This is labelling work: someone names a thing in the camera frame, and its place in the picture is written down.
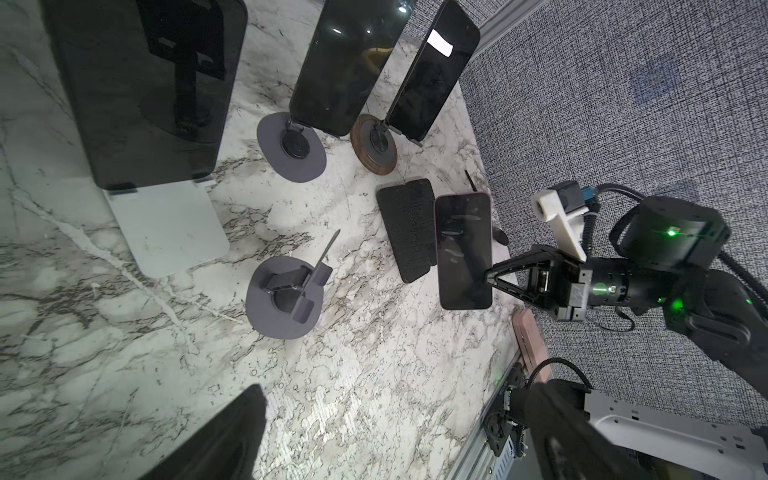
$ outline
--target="blue connector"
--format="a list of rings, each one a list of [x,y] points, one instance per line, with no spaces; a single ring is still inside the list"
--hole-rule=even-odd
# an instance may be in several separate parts
[[[589,186],[582,187],[581,197],[584,198],[584,201],[594,198],[594,190],[592,190],[592,187],[589,187]]]

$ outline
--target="white marble surface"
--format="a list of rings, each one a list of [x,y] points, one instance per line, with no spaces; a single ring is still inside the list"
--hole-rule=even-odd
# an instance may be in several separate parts
[[[441,478],[514,355],[511,298],[447,312],[436,268],[399,278],[378,184],[426,177],[436,195],[485,178],[457,87],[424,148],[369,173],[321,134],[328,167],[291,184],[262,158],[259,119],[288,107],[320,6],[249,1],[210,192],[230,252],[150,280],[93,184],[36,2],[0,5],[0,472],[137,478],[252,383],[269,401],[255,478]],[[416,47],[402,43],[364,111],[383,116]],[[333,231],[319,325],[267,339],[245,317],[259,263],[313,262]]]

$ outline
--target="gray round stand base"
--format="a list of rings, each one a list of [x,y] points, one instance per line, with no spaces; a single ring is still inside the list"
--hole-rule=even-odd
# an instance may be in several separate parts
[[[362,123],[362,126],[360,127],[360,139],[362,140],[362,147],[365,149],[368,157],[370,157],[373,163],[379,165],[382,170],[392,171],[394,169],[395,163],[397,162],[397,147],[395,146],[395,139],[392,138],[392,134],[389,132],[389,130],[386,130],[384,135],[386,136],[389,146],[383,152],[379,152],[373,147],[373,144],[371,143],[371,132],[375,126],[376,121],[366,120]]]
[[[256,129],[261,151],[272,168],[286,180],[302,184],[319,177],[326,169],[326,149],[317,133],[305,127],[301,134],[310,143],[310,152],[305,158],[293,158],[280,144],[290,115],[286,111],[262,118]]]
[[[311,281],[308,282],[303,294],[307,300],[313,303],[312,308],[306,316],[295,315],[293,317],[290,312],[282,311],[278,303],[275,302],[278,293],[271,293],[264,289],[272,275],[290,272],[302,266],[310,269],[310,271],[314,268],[304,260],[285,256],[269,258],[256,268],[250,279],[250,285],[248,285],[245,313],[248,316],[248,321],[258,333],[273,339],[293,340],[305,336],[317,324],[320,310],[323,308],[323,286]],[[283,293],[294,291],[282,290]]]

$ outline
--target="black cable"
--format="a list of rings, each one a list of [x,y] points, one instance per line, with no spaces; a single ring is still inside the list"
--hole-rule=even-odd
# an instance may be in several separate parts
[[[590,319],[587,319],[587,321],[588,321],[589,323],[591,323],[592,325],[595,325],[595,326],[599,326],[599,327],[600,327],[600,328],[602,328],[603,330],[607,330],[607,331],[609,331],[609,332],[616,332],[616,333],[626,333],[626,332],[631,332],[632,330],[634,330],[634,329],[637,327],[637,324],[634,322],[634,320],[633,320],[633,319],[631,319],[631,318],[630,318],[630,317],[629,317],[629,316],[628,316],[626,313],[622,312],[622,311],[619,309],[619,307],[616,307],[616,309],[614,310],[614,312],[615,312],[617,315],[619,315],[621,318],[623,318],[623,319],[625,319],[625,320],[629,320],[629,323],[630,323],[630,325],[629,325],[629,327],[628,327],[628,328],[626,328],[626,329],[623,329],[623,330],[612,329],[612,328],[608,328],[608,327],[606,327],[606,326],[604,326],[604,325],[601,325],[600,323],[597,323],[597,322],[595,322],[594,320],[590,320]]]
[[[600,213],[600,202],[597,197],[590,198],[584,202],[589,211],[584,214],[584,232],[581,234],[581,248],[587,254],[587,258],[592,255],[592,236],[594,235],[594,226],[598,222]]]
[[[643,201],[645,198],[645,196],[637,190],[632,190],[631,188],[620,184],[600,184],[595,188],[595,195],[602,194],[603,192],[616,192],[617,194],[622,194],[625,197],[629,197],[638,202]]]
[[[518,436],[515,439],[515,457],[520,458],[523,456],[523,435],[525,434],[525,428],[518,430]]]
[[[752,273],[747,272],[746,268],[741,266],[731,255],[722,250],[717,255],[717,258],[722,260],[723,263],[736,274],[736,276],[746,283],[755,296],[759,297],[764,303],[768,303],[768,290],[766,290],[766,287],[764,287]]]
[[[584,383],[584,386],[588,389],[592,390],[594,387],[592,387],[592,383],[589,381],[587,376],[582,372],[576,365],[574,365],[572,362],[569,362],[566,359],[561,359],[556,356],[553,356],[550,359],[546,359],[544,362],[539,363],[536,368],[533,369],[533,372],[531,372],[531,376],[528,377],[528,381],[525,383],[525,389],[531,389],[531,384],[533,384],[533,381],[536,379],[536,375],[546,367],[547,365],[551,363],[562,363],[563,365],[567,366],[569,369],[576,372],[576,375],[578,375],[578,378],[581,379],[581,382]]]

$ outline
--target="phone screen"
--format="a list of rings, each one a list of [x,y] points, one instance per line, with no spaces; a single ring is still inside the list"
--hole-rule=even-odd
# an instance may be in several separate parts
[[[422,141],[480,41],[480,31],[454,0],[442,4],[386,122]]]
[[[210,175],[248,22],[242,1],[41,3],[96,184]]]
[[[326,0],[290,101],[301,124],[349,133],[415,0]]]
[[[435,245],[440,304],[446,310],[491,306],[485,282],[491,268],[491,198],[477,192],[435,200]]]

